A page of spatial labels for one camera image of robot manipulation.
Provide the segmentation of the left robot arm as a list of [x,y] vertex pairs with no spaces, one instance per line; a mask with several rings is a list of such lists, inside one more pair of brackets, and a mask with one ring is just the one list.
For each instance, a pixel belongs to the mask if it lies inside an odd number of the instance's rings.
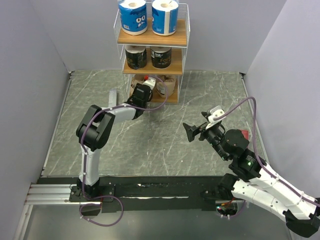
[[153,96],[156,80],[150,78],[137,83],[132,95],[121,105],[102,108],[91,105],[81,120],[76,136],[81,146],[81,171],[77,187],[87,201],[94,201],[100,193],[99,162],[101,149],[106,145],[113,125],[140,117]]

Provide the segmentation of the brown paper roll with drawing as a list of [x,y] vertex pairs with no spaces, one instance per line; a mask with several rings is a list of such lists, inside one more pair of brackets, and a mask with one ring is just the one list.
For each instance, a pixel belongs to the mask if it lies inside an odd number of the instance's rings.
[[131,96],[136,88],[137,84],[142,85],[145,81],[145,76],[143,74],[134,74],[131,78],[129,95]]

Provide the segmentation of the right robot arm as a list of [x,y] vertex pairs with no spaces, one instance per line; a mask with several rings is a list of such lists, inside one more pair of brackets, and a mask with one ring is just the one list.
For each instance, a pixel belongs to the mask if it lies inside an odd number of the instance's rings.
[[319,198],[304,194],[283,180],[266,161],[258,161],[249,141],[239,129],[225,130],[222,123],[203,112],[207,121],[199,126],[183,124],[189,142],[206,140],[222,160],[231,163],[212,192],[222,200],[243,199],[280,218],[295,234],[309,238],[320,228]]

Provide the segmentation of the brown paper roll with label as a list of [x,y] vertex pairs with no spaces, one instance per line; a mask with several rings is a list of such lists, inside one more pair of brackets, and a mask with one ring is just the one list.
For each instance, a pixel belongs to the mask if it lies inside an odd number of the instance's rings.
[[175,91],[176,77],[174,75],[158,75],[164,84],[160,81],[156,81],[156,91],[162,98],[170,97]]

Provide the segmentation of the black-wrapped paper roll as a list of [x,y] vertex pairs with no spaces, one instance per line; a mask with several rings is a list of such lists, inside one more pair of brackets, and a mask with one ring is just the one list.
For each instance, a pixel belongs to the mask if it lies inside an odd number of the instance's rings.
[[141,45],[125,45],[127,65],[134,70],[142,69],[147,65],[147,48]]
[[151,46],[150,55],[152,66],[157,69],[165,69],[172,62],[172,48],[164,46]]

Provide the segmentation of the blue-wrapped paper towel roll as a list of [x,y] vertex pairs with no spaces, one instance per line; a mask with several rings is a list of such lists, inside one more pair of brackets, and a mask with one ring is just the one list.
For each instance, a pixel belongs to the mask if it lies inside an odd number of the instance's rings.
[[176,32],[179,1],[178,0],[153,0],[152,31],[160,36],[170,36]]

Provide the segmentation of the blue cartoon paper towel roll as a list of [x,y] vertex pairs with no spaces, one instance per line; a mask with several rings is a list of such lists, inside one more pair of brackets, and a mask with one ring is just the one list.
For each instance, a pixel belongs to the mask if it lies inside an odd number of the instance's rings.
[[145,0],[118,0],[122,30],[137,36],[148,29],[147,3]]

